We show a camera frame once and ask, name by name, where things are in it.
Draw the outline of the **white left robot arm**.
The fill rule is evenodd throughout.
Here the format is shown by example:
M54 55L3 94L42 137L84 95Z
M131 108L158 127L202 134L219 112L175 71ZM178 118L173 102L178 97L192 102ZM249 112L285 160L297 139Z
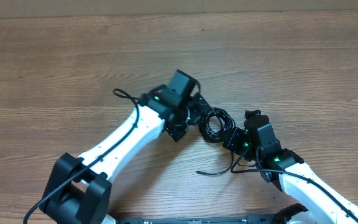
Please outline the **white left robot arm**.
M109 215L112 183L149 142L167 132L179 141L210 105L192 88L160 85L134 100L131 115L105 140L54 164L38 208L56 223L116 223Z

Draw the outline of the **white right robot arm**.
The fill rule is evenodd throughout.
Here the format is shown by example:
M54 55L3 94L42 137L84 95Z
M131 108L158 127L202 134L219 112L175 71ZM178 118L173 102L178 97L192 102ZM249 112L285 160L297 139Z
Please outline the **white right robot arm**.
M358 223L358 206L336 192L295 152L283 148L269 117L246 111L244 129L235 128L224 147L254 162L267 183L297 200L276 213L272 223Z

